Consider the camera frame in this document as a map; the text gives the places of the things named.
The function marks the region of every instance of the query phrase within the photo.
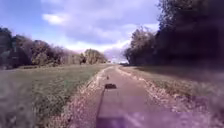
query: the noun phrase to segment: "sky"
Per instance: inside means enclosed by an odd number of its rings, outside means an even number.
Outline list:
[[[0,0],[0,25],[14,34],[114,61],[139,26],[158,30],[158,0]]]

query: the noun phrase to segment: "green grass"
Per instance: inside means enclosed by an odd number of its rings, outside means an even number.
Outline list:
[[[107,65],[0,71],[0,124],[44,127],[100,69]]]

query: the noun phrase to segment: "path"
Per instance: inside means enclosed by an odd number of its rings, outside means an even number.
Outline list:
[[[114,84],[116,88],[104,89],[101,98],[98,98],[96,128],[210,128],[194,113],[181,115],[155,102],[143,88],[145,83],[123,75],[115,68],[106,70],[102,78],[99,86]]]

